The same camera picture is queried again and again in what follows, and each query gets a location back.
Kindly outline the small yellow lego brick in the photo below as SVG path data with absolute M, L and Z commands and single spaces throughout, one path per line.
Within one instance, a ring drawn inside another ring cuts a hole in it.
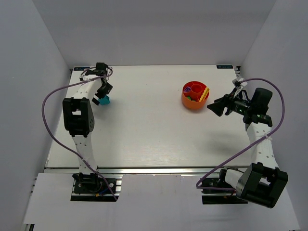
M 204 92 L 203 92 L 203 94 L 202 94 L 201 97 L 199 98 L 199 102 L 204 101 L 204 100 L 206 99 L 208 93 L 209 93 L 209 88 L 206 87 L 205 90 L 204 90 Z

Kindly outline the teal lego piece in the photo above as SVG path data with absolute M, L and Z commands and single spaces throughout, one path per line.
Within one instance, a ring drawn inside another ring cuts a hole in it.
M 108 95 L 104 96 L 103 98 L 99 99 L 100 105 L 107 105 L 110 103 L 110 98 Z

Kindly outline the purple lego brick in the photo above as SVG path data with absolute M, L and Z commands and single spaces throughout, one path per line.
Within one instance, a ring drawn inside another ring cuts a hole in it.
M 183 90 L 184 93 L 188 93 L 191 91 L 191 87 L 186 86 L 185 89 Z

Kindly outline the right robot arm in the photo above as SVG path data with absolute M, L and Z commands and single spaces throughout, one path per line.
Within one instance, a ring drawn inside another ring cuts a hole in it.
M 250 143 L 259 139 L 262 141 L 250 148 L 252 163 L 245 171 L 224 167 L 219 177 L 202 182 L 203 193 L 220 195 L 218 200 L 209 200 L 209 204 L 223 202 L 224 196 L 218 191 L 222 188 L 223 193 L 231 193 L 232 203 L 251 202 L 273 208 L 288 182 L 288 175 L 279 169 L 269 136 L 272 120 L 267 115 L 267 110 L 272 92 L 256 88 L 250 100 L 245 100 L 242 94 L 235 93 L 236 90 L 233 90 L 230 94 L 216 99 L 207 108 L 218 116 L 229 115 L 231 112 L 242 115 Z

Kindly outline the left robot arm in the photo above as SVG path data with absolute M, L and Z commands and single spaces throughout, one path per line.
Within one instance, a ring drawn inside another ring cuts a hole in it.
M 85 69 L 79 77 L 80 87 L 73 96 L 63 99 L 64 127 L 71 135 L 78 153 L 79 173 L 91 174 L 98 169 L 94 159 L 91 133 L 95 120 L 91 104 L 109 101 L 113 86 L 108 83 L 112 68 L 105 63 Z

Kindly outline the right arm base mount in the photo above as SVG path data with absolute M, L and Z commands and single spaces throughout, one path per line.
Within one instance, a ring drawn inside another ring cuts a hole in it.
M 245 205 L 247 201 L 236 197 L 235 189 L 220 181 L 218 177 L 206 178 L 202 181 L 201 187 L 212 189 L 202 189 L 202 204 L 204 205 Z

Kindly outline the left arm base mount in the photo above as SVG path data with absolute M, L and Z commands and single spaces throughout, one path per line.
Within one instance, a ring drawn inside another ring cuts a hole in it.
M 111 191 L 118 199 L 120 193 L 120 179 L 102 178 L 94 173 L 72 175 L 74 184 L 70 201 L 72 202 L 116 202 Z

